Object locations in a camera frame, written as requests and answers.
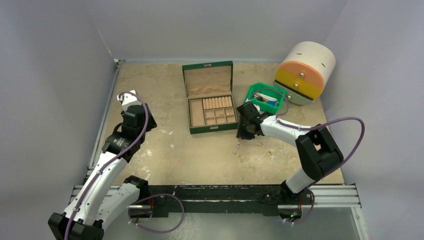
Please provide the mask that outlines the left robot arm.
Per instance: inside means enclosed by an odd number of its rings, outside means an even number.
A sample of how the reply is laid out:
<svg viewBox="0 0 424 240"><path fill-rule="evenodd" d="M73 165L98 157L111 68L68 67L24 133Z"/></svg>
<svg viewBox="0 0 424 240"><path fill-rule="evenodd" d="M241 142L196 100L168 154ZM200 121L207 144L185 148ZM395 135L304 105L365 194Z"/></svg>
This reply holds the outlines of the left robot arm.
<svg viewBox="0 0 424 240"><path fill-rule="evenodd" d="M148 201L149 191L142 186L145 181L134 176L107 198L115 179L141 148L146 132L157 127L145 103L128 106L121 115L123 121L105 140L97 165L82 189L62 213L50 216L48 226L55 239L101 240L125 205Z"/></svg>

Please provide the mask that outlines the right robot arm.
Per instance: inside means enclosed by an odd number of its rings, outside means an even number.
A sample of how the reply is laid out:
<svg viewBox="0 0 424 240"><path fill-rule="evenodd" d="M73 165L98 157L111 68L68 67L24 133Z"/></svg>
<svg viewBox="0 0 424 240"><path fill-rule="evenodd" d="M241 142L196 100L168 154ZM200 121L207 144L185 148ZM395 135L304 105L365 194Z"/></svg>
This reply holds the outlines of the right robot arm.
<svg viewBox="0 0 424 240"><path fill-rule="evenodd" d="M252 140L256 136L265 136L296 148L301 168L280 185L280 196L288 204L298 200L302 191L336 170L344 160L334 138L323 125L296 125L273 113L260 113L250 101L236 110L240 118L236 133L238 139Z"/></svg>

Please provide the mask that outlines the green jewelry box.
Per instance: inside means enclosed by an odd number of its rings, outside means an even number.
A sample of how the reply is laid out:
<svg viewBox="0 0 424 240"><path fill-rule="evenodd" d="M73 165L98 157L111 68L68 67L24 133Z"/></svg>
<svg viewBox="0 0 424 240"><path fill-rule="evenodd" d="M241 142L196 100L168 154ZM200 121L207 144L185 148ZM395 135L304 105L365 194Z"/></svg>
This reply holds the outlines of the green jewelry box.
<svg viewBox="0 0 424 240"><path fill-rule="evenodd" d="M188 100L197 98L209 98L219 96L232 96L233 103L233 71L234 63L232 61L219 61L186 64L181 67L185 96ZM237 122L222 125L190 127L189 110L188 126L190 134L203 134L219 131L235 130L238 127L238 116L235 111Z"/></svg>

